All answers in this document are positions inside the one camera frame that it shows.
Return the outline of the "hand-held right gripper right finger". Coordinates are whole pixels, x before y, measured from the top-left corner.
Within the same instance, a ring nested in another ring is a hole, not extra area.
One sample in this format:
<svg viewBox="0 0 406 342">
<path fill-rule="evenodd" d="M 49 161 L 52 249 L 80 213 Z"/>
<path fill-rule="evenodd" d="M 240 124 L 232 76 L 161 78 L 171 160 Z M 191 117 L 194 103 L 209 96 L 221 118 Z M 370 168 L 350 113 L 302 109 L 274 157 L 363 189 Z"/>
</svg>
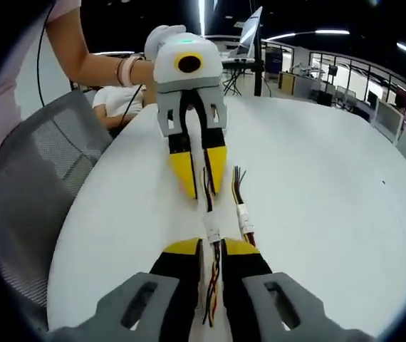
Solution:
<svg viewBox="0 0 406 342">
<path fill-rule="evenodd" d="M 234 341 L 330 341 L 323 302 L 248 242 L 222 240 L 223 303 Z"/>
</svg>

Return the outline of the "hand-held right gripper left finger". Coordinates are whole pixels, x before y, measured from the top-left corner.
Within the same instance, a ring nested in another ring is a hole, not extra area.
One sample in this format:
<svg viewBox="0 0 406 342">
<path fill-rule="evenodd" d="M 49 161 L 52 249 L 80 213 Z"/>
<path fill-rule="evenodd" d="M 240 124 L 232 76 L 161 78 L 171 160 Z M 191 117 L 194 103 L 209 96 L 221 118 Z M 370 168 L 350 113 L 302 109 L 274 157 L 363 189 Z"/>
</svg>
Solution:
<svg viewBox="0 0 406 342">
<path fill-rule="evenodd" d="M 199 300 L 202 239 L 166 247 L 97 304 L 93 341 L 187 341 Z"/>
</svg>

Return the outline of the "person's left hand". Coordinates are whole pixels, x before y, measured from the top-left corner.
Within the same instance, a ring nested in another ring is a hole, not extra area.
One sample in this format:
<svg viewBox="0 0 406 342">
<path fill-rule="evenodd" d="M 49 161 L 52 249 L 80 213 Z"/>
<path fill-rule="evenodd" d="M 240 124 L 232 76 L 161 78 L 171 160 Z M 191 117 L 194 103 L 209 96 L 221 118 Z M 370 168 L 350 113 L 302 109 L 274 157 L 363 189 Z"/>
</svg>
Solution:
<svg viewBox="0 0 406 342">
<path fill-rule="evenodd" d="M 166 38 L 184 33 L 186 30 L 187 28 L 184 25 L 161 25 L 154 28 L 148 35 L 145 42 L 145 59 L 148 61 L 154 61 L 157 57 L 160 46 L 163 44 L 163 41 Z"/>
</svg>

